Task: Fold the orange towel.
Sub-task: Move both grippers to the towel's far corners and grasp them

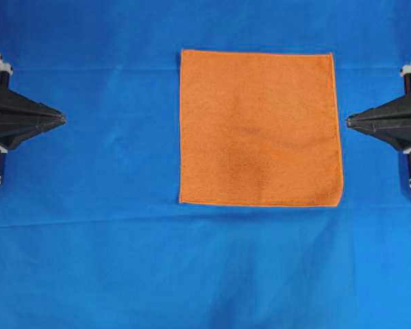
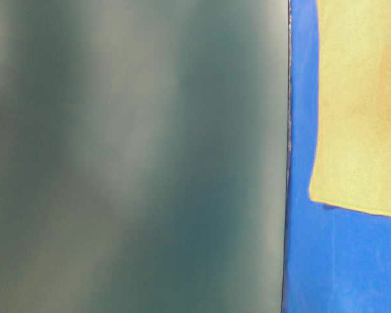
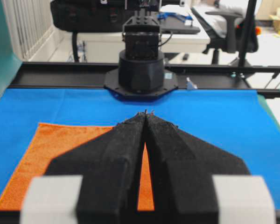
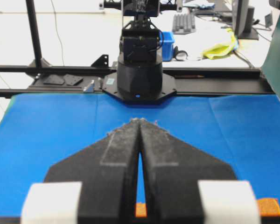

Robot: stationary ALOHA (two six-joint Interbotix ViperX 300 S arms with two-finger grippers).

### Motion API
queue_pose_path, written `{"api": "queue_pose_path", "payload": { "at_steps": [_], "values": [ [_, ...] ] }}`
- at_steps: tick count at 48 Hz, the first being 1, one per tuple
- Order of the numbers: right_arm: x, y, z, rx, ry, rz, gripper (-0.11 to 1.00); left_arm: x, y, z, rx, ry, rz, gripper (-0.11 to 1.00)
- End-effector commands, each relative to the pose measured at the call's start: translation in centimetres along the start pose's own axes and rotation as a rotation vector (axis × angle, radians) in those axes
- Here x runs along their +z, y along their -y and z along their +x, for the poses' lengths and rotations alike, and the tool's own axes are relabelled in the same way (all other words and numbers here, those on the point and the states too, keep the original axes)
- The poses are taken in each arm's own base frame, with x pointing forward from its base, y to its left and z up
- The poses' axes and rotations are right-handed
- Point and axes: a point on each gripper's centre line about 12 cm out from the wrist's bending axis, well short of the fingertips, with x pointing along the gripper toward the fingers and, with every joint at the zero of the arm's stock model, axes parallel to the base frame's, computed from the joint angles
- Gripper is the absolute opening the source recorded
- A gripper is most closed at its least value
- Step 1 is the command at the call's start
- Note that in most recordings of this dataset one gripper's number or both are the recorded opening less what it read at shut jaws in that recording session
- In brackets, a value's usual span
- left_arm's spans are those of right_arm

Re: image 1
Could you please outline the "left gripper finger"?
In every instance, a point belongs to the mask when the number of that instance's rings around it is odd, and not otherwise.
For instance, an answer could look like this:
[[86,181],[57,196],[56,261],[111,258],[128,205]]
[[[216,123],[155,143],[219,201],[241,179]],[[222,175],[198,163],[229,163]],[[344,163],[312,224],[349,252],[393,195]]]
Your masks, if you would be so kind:
[[16,149],[22,142],[65,123],[65,118],[0,118],[0,146]]
[[43,103],[28,99],[11,90],[0,88],[0,110],[9,110],[17,114],[32,114],[65,120],[65,115]]

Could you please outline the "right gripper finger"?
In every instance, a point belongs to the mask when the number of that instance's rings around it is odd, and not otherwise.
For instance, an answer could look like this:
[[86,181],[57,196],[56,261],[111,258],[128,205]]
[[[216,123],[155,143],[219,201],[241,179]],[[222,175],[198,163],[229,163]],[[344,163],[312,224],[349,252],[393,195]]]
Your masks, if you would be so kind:
[[353,114],[347,118],[347,122],[409,118],[411,118],[411,92],[381,106]]
[[397,151],[411,148],[411,120],[347,120],[347,127],[384,141]]

